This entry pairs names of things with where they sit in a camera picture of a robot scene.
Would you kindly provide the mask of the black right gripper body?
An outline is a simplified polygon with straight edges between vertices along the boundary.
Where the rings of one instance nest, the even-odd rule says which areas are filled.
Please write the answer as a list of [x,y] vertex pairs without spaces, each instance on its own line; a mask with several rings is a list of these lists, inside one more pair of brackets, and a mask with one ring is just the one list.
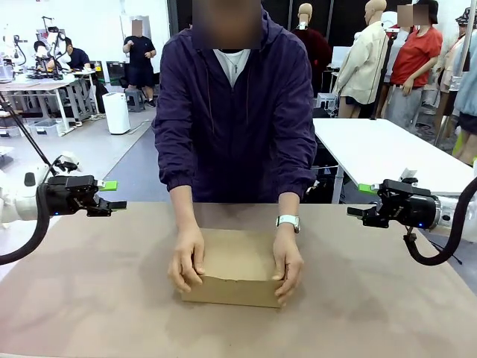
[[428,189],[386,179],[379,185],[377,195],[381,199],[376,208],[379,216],[409,227],[434,227],[438,202]]

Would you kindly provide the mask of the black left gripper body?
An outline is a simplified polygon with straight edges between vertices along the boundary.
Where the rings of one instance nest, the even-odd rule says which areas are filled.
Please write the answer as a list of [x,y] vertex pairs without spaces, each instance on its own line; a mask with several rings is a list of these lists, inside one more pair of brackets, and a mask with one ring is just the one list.
[[92,175],[57,175],[36,189],[37,216],[69,216],[85,210],[87,216],[101,216],[98,181]]

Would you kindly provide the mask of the person's left hand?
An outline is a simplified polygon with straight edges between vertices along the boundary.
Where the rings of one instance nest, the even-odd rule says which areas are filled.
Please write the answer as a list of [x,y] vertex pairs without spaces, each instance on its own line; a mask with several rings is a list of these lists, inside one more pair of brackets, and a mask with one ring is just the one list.
[[283,307],[300,284],[304,264],[291,224],[281,224],[277,228],[273,253],[275,261],[273,279],[282,283],[275,291],[275,295],[279,305]]

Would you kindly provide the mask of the person's right hand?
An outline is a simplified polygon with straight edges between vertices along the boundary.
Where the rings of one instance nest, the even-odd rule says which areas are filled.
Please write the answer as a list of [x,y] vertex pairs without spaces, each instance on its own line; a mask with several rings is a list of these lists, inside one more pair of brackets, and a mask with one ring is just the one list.
[[168,276],[180,293],[202,284],[204,239],[197,225],[178,229],[177,242],[168,266]]

